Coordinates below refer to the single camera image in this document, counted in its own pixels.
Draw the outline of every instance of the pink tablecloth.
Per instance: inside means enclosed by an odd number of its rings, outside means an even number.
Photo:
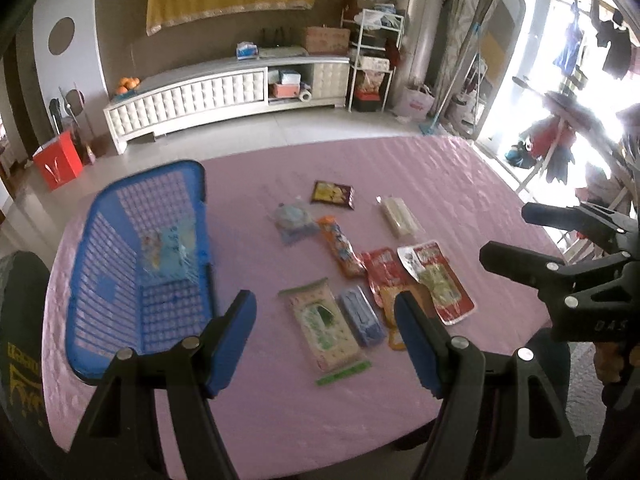
[[[341,462],[387,444],[434,418],[439,403],[420,387],[409,357],[386,344],[367,351],[368,371],[318,387],[318,374],[283,288],[330,277],[347,285],[322,239],[284,248],[268,214],[279,202],[309,197],[316,179],[355,188],[355,211],[335,214],[356,250],[396,247],[377,196],[402,197],[437,240],[477,304],[450,329],[481,349],[510,354],[548,319],[535,291],[482,270],[488,240],[558,254],[540,227],[524,223],[517,196],[465,142],[431,137],[344,140],[274,148],[204,162],[207,223],[226,308],[241,288],[254,291],[258,316],[231,385],[210,403],[242,479],[286,476]],[[69,222],[47,293],[42,348],[44,394],[53,437],[69,449],[93,388],[75,377],[64,350],[68,281],[86,212]],[[162,446],[172,478],[185,478],[164,392],[156,392]]]

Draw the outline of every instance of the shelf rack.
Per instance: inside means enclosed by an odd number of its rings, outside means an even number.
[[[364,22],[366,20],[367,17],[367,13],[368,12],[375,12],[375,13],[380,13],[380,10],[373,10],[373,9],[361,9],[362,12],[362,22]],[[390,30],[394,33],[396,33],[396,48],[400,49],[400,43],[402,41],[402,35],[404,34],[404,16],[401,16],[400,14],[394,14],[392,12],[383,12],[383,14],[385,16],[392,16],[394,19],[399,20],[400,25],[398,28],[395,27],[387,27],[386,25],[382,25],[381,27],[379,27],[379,29],[381,30]],[[344,10],[342,11],[341,15],[340,15],[340,27],[344,27],[345,23],[353,23],[355,25],[358,25],[358,23],[356,23],[354,20],[345,20],[344,19]],[[348,109],[351,112],[351,104],[353,103],[353,91],[355,88],[355,83],[356,83],[356,74],[358,73],[358,70],[362,70],[361,68],[358,68],[360,65],[360,51],[361,50],[380,50],[380,51],[385,51],[386,49],[381,47],[381,46],[370,46],[370,45],[363,45],[362,44],[362,33],[364,32],[364,27],[362,26],[362,24],[360,24],[360,30],[358,32],[358,41],[350,41],[349,44],[351,46],[354,46],[356,48],[356,59],[355,61],[350,63],[351,68],[353,68],[353,73],[351,74],[351,83],[349,85],[349,106]],[[386,106],[386,98],[389,95],[389,89],[391,87],[391,80],[393,79],[394,73],[396,72],[395,68],[392,68],[391,70],[375,70],[372,72],[383,72],[388,74],[389,77],[386,78],[386,88],[385,88],[385,96],[382,99],[382,111],[385,111],[385,106]]]

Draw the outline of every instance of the hand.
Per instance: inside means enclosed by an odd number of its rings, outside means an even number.
[[[620,372],[625,367],[625,360],[620,355],[617,343],[595,343],[596,353],[593,356],[593,365],[596,375],[602,384],[619,383]],[[629,354],[629,363],[634,367],[640,367],[640,344],[636,345]]]

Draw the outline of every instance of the patterned curtain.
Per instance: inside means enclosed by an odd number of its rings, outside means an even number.
[[[449,18],[449,27],[447,29],[447,45],[442,56],[442,64],[436,79],[434,88],[435,101],[431,107],[431,113],[434,114],[444,101],[447,88],[451,84],[456,69],[456,62],[460,55],[460,47],[465,41],[466,33],[473,22],[476,13],[476,7],[479,0],[453,0],[451,14]]]

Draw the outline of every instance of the gray carpet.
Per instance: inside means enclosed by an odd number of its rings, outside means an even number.
[[[592,343],[578,343],[572,348],[571,382],[566,406],[566,416],[574,428],[574,433],[591,435],[587,461],[598,447],[606,410],[600,400],[602,384],[593,367],[594,353],[595,347]]]

